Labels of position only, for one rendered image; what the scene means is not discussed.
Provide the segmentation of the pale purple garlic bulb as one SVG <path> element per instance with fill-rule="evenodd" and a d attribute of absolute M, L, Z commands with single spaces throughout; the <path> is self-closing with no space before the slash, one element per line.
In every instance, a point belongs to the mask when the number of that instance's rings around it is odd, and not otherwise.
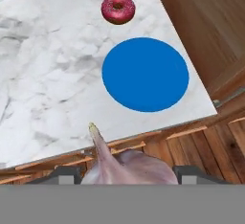
<path fill-rule="evenodd" d="M 84 174 L 82 185 L 177 185 L 173 170 L 158 158 L 128 149 L 113 155 L 94 123 L 89 133 L 97 152 L 96 163 Z"/>

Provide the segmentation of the blue round plate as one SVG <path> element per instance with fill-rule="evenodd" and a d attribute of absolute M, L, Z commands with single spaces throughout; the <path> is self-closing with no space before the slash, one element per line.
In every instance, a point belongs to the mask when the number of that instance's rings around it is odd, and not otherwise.
<path fill-rule="evenodd" d="M 170 108 L 185 95 L 189 70 L 182 55 L 164 41 L 130 38 L 105 57 L 101 76 L 110 96 L 140 112 Z"/>

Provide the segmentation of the pink frosted donut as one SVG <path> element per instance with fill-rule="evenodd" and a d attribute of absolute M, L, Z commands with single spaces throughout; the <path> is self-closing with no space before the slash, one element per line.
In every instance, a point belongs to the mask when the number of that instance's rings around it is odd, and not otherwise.
<path fill-rule="evenodd" d="M 122 25 L 134 17 L 136 6 L 133 0 L 103 0 L 100 11 L 106 21 Z"/>

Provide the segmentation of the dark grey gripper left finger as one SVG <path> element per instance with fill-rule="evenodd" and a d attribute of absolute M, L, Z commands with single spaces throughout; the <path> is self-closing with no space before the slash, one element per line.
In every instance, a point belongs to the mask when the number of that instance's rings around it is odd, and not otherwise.
<path fill-rule="evenodd" d="M 81 167 L 57 167 L 48 176 L 29 182 L 29 185 L 79 185 L 81 183 Z"/>

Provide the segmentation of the wooden cabinet front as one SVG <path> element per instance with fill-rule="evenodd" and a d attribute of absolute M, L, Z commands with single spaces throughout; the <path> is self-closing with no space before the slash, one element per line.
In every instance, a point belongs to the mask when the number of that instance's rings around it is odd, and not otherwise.
<path fill-rule="evenodd" d="M 245 0 L 161 0 L 208 93 L 245 86 Z"/>

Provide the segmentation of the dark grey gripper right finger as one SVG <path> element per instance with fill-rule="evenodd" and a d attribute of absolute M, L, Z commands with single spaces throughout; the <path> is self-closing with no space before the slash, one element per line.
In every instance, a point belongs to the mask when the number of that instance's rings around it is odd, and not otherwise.
<path fill-rule="evenodd" d="M 208 175 L 196 166 L 175 166 L 172 169 L 180 185 L 227 184 L 227 181 Z"/>

